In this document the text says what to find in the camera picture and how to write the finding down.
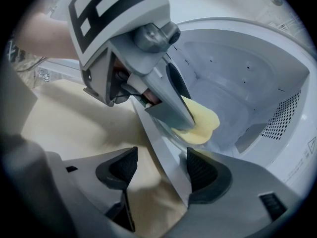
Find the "yellow cloth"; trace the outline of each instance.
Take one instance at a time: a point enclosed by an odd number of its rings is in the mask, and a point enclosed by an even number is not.
[[[217,114],[191,99],[184,96],[182,98],[193,115],[195,127],[189,130],[172,128],[172,131],[190,144],[206,143],[211,138],[212,132],[220,125]]]

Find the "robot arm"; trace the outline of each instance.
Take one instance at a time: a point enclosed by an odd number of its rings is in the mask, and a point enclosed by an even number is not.
[[[195,125],[181,98],[190,97],[188,91],[166,55],[180,36],[170,21],[168,0],[72,0],[68,9],[87,93],[108,106],[134,95],[170,127]],[[127,73],[113,70],[115,58]],[[147,89],[159,98],[158,104],[142,96]]]

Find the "sticker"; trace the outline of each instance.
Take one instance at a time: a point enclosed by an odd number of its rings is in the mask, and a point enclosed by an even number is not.
[[[302,167],[304,164],[303,159],[300,159],[295,168],[288,174],[288,178],[284,180],[285,182],[288,182]]]
[[[197,75],[197,73],[194,71],[194,74],[196,75],[196,79],[200,79],[200,77]]]
[[[72,0],[69,15],[82,53],[114,19],[144,0]]]
[[[308,150],[307,150],[307,149],[305,149],[305,151],[304,151],[304,155],[305,155],[306,159],[308,159],[308,158],[309,158],[309,152],[308,152]]]
[[[314,152],[316,137],[314,137],[311,141],[308,142],[308,147],[311,151],[311,154]]]

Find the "human arm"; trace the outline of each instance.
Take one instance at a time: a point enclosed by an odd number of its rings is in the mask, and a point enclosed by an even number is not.
[[[44,14],[45,0],[36,0],[15,31],[16,45],[40,57],[78,59],[67,22]]]

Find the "wire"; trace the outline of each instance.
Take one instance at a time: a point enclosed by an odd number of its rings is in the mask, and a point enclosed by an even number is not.
[[[30,67],[28,67],[27,69],[24,70],[17,70],[16,72],[28,72],[31,71],[32,69],[34,69],[35,67],[39,66],[41,63],[43,63],[44,61],[46,61],[48,58],[42,57],[40,58],[40,60],[38,60],[35,64],[31,65]]]
[[[114,99],[114,98],[119,98],[119,97],[126,97],[126,96],[139,96],[141,97],[141,101],[143,101],[145,104],[146,103],[150,103],[152,105],[155,105],[152,101],[150,101],[149,99],[147,99],[144,95],[142,94],[125,94],[125,95],[118,95],[118,96],[115,96],[111,99]]]

